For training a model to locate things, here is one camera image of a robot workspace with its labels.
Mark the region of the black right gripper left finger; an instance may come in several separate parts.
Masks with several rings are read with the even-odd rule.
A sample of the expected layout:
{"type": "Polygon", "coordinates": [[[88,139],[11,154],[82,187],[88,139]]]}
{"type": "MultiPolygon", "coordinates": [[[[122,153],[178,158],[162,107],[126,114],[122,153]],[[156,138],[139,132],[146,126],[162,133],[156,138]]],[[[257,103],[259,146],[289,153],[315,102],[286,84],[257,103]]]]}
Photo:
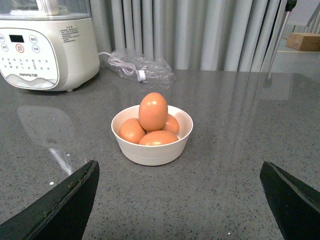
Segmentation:
{"type": "Polygon", "coordinates": [[[0,226],[2,240],[82,239],[97,192],[100,166],[91,160],[0,226]]]}

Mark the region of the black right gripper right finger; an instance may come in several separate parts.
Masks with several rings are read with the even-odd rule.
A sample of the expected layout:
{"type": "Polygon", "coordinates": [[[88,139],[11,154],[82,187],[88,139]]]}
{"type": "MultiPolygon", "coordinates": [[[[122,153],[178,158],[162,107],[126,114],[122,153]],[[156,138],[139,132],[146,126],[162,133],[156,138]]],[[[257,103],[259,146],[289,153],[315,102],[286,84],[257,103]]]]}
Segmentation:
{"type": "Polygon", "coordinates": [[[260,181],[285,240],[320,238],[320,192],[272,162],[262,165],[260,181]]]}

